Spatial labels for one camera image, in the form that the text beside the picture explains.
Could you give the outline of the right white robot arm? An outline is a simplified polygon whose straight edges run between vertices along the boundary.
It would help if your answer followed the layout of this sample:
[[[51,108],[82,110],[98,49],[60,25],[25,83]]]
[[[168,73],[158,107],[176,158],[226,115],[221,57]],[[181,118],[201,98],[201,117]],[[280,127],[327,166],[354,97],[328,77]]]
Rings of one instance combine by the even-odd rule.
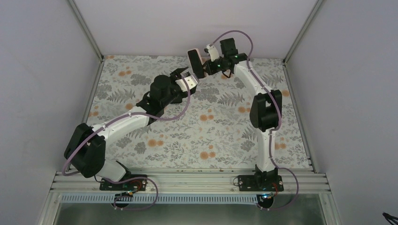
[[[249,113],[252,126],[257,130],[258,156],[255,168],[257,176],[265,177],[276,169],[273,161],[275,135],[282,123],[282,93],[265,84],[254,70],[249,57],[239,53],[233,38],[220,42],[221,53],[209,44],[205,52],[210,56],[202,68],[208,75],[230,71],[239,78],[253,95]]]

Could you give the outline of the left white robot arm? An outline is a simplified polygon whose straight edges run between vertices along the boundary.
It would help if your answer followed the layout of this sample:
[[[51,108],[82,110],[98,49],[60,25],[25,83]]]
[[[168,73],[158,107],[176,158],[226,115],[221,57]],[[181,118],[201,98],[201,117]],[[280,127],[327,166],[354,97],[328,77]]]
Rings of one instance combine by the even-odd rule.
[[[180,118],[187,110],[189,103],[176,116],[163,117],[166,106],[179,104],[186,99],[190,102],[195,93],[199,79],[191,74],[187,67],[178,68],[170,75],[158,75],[132,109],[107,122],[89,126],[79,124],[64,152],[66,162],[62,168],[64,176],[73,166],[77,173],[85,178],[99,176],[112,183],[120,183],[127,179],[128,168],[120,162],[106,159],[107,147],[126,134],[151,125],[156,121],[173,121]]]

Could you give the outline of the black phone on mat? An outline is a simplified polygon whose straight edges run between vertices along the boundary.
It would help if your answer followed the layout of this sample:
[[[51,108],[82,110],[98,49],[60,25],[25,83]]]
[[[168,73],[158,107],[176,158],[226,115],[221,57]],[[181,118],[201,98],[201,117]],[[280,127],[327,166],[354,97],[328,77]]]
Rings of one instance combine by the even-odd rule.
[[[176,96],[170,103],[171,104],[180,104],[183,101],[183,97],[180,95]]]

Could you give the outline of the floral patterned mat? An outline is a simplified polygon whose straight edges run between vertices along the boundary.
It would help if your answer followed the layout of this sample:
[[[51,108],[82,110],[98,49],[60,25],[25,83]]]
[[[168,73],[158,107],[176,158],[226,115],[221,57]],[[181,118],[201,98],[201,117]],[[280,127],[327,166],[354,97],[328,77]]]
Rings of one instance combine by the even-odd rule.
[[[280,59],[253,59],[253,68],[283,95],[282,126],[273,158],[280,167],[310,167]],[[157,75],[188,65],[184,56],[105,57],[88,125],[131,110]],[[158,121],[111,143],[106,159],[136,168],[253,169],[258,153],[249,113],[253,96],[236,76],[212,75],[199,82],[184,116]]]

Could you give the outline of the aluminium front rail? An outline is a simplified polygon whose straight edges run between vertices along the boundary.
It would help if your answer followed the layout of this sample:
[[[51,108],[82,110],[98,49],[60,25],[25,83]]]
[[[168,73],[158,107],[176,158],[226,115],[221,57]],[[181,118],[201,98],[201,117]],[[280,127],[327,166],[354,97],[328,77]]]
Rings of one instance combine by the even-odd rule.
[[[237,194],[238,175],[251,175],[250,169],[143,169],[134,173],[145,174],[155,182],[161,194]],[[329,194],[331,192],[326,174],[311,170],[295,169],[293,177],[287,171],[280,170],[284,191],[282,194],[294,194],[299,184],[301,194]],[[84,178],[82,175],[63,176],[55,174],[51,184],[52,192],[97,193],[100,191],[99,179]]]

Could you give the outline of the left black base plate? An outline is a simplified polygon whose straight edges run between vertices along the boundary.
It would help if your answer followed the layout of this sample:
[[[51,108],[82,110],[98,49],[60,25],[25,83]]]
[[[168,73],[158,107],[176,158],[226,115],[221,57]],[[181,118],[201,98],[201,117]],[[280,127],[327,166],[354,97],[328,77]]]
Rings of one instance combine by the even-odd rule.
[[[121,191],[121,192],[136,192],[145,191],[147,184],[147,175],[145,174],[130,174],[122,178],[121,183],[111,183],[105,179],[101,179],[99,190],[101,191]]]

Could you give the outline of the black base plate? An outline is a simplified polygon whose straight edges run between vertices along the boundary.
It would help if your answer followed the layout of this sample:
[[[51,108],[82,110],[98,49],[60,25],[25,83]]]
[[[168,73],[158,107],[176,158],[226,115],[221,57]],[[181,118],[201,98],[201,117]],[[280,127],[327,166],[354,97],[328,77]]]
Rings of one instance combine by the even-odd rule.
[[[271,192],[284,191],[281,176],[271,176],[263,180],[255,178],[254,175],[239,175],[238,187],[241,192]]]
[[[111,183],[105,179],[101,179],[99,190],[101,191],[121,191],[121,192],[136,192],[145,191],[147,184],[147,175],[145,174],[130,174],[122,178],[121,183]]]

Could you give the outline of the right aluminium corner post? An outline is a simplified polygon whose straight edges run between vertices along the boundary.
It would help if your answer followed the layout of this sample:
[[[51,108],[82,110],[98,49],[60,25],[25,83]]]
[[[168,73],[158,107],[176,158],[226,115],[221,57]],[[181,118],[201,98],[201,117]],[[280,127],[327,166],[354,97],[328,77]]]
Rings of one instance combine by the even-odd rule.
[[[324,3],[324,0],[317,0],[313,6],[313,8],[311,9],[308,17],[306,18],[303,26],[301,27],[298,35],[296,36],[296,38],[294,39],[292,45],[290,46],[285,58],[283,59],[283,63],[286,65],[290,58],[292,57],[294,51],[296,50],[296,48],[298,47],[302,37],[305,35],[307,28],[310,26],[310,24],[312,23],[314,17],[316,16],[318,10],[321,8],[322,4]]]

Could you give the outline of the aluminium corner post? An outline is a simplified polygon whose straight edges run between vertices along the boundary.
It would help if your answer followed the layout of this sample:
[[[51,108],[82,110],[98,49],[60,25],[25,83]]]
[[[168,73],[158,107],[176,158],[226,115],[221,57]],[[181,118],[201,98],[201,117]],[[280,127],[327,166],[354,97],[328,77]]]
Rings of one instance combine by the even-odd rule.
[[[311,9],[308,17],[306,18],[303,26],[301,27],[298,35],[296,36],[296,38],[294,39],[292,45],[290,46],[285,58],[283,59],[283,63],[286,65],[290,58],[292,57],[294,51],[296,50],[296,48],[298,47],[302,37],[305,35],[307,28],[310,26],[310,24],[312,23],[314,17],[316,16],[318,10],[321,8],[322,4],[324,3],[324,0],[317,0],[313,6],[313,8]]]
[[[99,58],[100,61],[103,61],[104,56],[101,53],[100,48],[98,47],[98,44],[95,41],[95,38],[92,35],[84,17],[83,17],[83,14],[81,13],[78,5],[76,4],[76,1],[75,0],[67,0],[67,2],[69,3],[69,5],[73,11],[73,14],[76,17],[79,26],[83,29],[83,32],[84,32],[85,36],[87,37],[96,56]]]

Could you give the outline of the left aluminium corner post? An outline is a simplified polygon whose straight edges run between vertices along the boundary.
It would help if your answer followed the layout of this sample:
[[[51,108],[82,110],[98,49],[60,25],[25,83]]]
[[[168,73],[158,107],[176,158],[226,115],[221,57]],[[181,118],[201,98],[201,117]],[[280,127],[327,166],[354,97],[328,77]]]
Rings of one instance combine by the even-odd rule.
[[[98,44],[95,41],[95,38],[92,35],[84,17],[83,17],[83,14],[81,13],[78,5],[76,4],[76,1],[75,0],[67,0],[67,2],[69,3],[69,5],[73,11],[73,14],[76,17],[79,26],[83,29],[83,32],[84,32],[85,36],[87,37],[96,56],[99,58],[100,61],[103,61],[104,56],[101,53],[100,48],[98,47]]]

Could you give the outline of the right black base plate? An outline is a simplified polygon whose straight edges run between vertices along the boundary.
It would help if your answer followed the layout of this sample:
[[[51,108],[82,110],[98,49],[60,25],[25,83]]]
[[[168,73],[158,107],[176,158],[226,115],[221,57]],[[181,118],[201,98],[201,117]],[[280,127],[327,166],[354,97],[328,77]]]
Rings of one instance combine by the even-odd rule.
[[[263,180],[255,178],[254,175],[239,175],[238,187],[241,192],[271,192],[284,191],[281,176],[271,176]]]

